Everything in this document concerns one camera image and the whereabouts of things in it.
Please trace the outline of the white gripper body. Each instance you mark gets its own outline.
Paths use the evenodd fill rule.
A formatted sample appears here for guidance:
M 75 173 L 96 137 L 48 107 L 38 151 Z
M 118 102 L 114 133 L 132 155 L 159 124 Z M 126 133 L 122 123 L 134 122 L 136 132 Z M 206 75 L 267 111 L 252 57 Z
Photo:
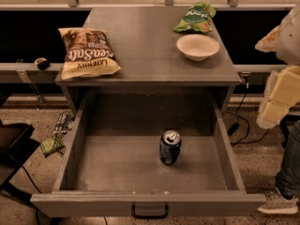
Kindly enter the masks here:
M 289 111 L 288 107 L 271 99 L 278 80 L 278 72 L 272 71 L 267 79 L 256 123 L 260 128 L 269 129 L 279 124 Z

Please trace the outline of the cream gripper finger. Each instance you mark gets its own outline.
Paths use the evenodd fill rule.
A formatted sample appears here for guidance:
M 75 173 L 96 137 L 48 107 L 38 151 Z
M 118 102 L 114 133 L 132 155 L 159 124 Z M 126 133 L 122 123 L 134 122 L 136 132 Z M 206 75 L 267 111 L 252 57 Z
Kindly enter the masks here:
M 271 99 L 284 104 L 290 110 L 300 101 L 300 67 L 287 66 L 278 72 L 277 83 Z
M 255 49 L 264 53 L 275 52 L 277 50 L 277 44 L 278 27 L 275 27 L 265 37 L 256 43 Z

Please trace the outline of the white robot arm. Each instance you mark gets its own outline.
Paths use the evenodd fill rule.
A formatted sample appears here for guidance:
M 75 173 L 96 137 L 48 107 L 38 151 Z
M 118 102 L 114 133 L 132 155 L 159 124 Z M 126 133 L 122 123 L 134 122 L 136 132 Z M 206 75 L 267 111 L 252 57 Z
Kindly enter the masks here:
M 255 49 L 275 52 L 287 66 L 272 71 L 267 79 L 259 108 L 257 125 L 273 128 L 300 101 L 300 4 L 297 4 L 280 25 L 257 42 Z

